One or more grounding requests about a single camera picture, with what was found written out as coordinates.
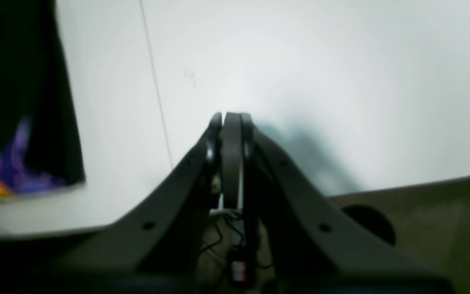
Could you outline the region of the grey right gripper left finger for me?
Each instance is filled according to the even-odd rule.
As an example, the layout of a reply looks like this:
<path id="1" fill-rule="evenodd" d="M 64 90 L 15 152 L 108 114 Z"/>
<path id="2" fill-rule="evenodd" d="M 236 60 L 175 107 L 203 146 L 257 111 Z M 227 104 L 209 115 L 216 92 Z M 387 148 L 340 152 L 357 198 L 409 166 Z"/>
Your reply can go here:
<path id="1" fill-rule="evenodd" d="M 194 270 L 218 192 L 222 114 L 151 195 L 116 223 L 35 272 L 36 286 L 198 286 Z"/>

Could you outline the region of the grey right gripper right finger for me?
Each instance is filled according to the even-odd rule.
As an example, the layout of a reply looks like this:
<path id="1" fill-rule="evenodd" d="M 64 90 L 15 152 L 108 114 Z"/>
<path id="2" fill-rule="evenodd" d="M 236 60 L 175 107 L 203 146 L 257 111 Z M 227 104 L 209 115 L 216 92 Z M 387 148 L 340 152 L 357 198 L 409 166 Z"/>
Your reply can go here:
<path id="1" fill-rule="evenodd" d="M 222 121 L 222 193 L 243 205 L 247 244 L 261 220 L 270 286 L 443 286 L 440 272 L 396 251 L 327 201 L 247 113 Z"/>

